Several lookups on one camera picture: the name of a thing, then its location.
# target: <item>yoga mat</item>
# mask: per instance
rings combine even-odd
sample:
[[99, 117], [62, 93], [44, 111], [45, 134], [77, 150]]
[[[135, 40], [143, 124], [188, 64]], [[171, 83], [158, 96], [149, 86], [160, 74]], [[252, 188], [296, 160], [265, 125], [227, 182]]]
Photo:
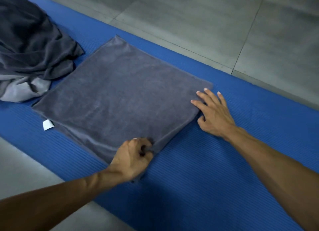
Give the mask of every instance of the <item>yoga mat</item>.
[[[30, 0], [78, 41], [86, 54], [114, 35], [199, 78], [225, 96], [237, 125], [319, 172], [319, 112], [254, 86], [50, 0]], [[0, 102], [0, 136], [68, 181], [106, 165], [54, 129], [43, 131], [34, 101]], [[151, 162], [138, 183], [125, 183], [96, 202], [137, 230], [301, 230], [224, 140], [196, 119]]]

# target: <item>folded gray cloth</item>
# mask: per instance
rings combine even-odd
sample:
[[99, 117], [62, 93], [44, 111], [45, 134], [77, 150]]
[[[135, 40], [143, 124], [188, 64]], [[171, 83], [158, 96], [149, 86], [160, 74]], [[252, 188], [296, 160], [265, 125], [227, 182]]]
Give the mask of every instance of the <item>folded gray cloth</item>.
[[0, 0], [0, 74], [52, 80], [73, 71], [83, 50], [28, 0]]
[[50, 84], [51, 81], [38, 77], [0, 75], [0, 100], [23, 102], [39, 97], [49, 90]]
[[190, 100], [203, 88], [212, 84], [116, 36], [33, 109], [110, 163], [128, 139], [149, 137], [158, 153], [197, 115]]

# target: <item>person's left arm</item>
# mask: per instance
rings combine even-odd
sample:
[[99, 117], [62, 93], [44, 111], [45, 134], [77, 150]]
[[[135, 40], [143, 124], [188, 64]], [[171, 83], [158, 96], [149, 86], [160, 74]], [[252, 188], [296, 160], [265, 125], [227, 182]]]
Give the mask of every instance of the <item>person's left arm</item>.
[[105, 170], [89, 177], [22, 193], [0, 201], [0, 230], [50, 230], [98, 194], [142, 173], [153, 158], [147, 139], [123, 143]]

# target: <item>white tag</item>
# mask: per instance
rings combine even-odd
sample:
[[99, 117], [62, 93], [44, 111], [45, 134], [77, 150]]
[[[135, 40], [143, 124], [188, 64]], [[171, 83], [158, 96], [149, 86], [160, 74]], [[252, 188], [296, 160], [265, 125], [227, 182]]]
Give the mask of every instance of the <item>white tag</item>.
[[44, 130], [48, 130], [48, 129], [53, 128], [53, 127], [54, 127], [54, 125], [50, 120], [47, 119], [46, 121], [43, 121], [43, 129]]

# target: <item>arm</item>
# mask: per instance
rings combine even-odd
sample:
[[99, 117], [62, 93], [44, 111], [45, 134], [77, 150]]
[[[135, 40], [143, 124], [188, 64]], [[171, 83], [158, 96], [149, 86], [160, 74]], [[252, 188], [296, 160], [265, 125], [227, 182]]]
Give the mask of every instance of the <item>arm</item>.
[[246, 159], [268, 191], [305, 230], [319, 230], [319, 174], [270, 148], [235, 125], [226, 101], [210, 90], [197, 92], [207, 104], [192, 100], [203, 112], [202, 130], [230, 142]]
[[22, 193], [0, 201], [0, 230], [50, 230], [101, 192], [133, 179], [146, 169], [153, 158], [147, 139], [126, 141], [112, 163], [92, 176]]

